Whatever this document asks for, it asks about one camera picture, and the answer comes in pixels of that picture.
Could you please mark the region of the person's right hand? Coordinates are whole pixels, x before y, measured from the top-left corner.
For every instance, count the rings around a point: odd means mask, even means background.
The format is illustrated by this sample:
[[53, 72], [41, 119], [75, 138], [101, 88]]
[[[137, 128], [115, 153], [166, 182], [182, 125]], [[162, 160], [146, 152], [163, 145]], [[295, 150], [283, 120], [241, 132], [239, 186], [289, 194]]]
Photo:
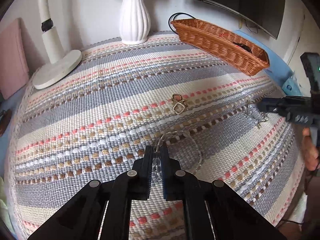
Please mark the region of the person's right hand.
[[305, 166], [309, 171], [314, 171], [319, 165], [319, 151], [312, 143], [310, 128], [303, 129], [302, 152]]

